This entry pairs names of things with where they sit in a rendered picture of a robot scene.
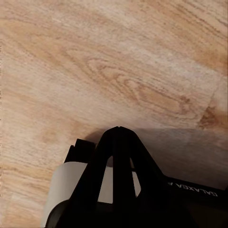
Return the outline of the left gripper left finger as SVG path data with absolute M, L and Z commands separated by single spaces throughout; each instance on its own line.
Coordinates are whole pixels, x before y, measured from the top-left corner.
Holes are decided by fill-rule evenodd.
M 108 158 L 113 156 L 113 210 L 95 212 Z M 119 127 L 98 143 L 55 228 L 127 228 Z

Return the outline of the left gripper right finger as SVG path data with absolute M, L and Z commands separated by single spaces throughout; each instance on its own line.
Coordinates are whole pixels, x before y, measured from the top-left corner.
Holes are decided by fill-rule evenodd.
M 138 135 L 119 127 L 127 228 L 199 228 Z M 138 210 L 132 159 L 149 212 Z

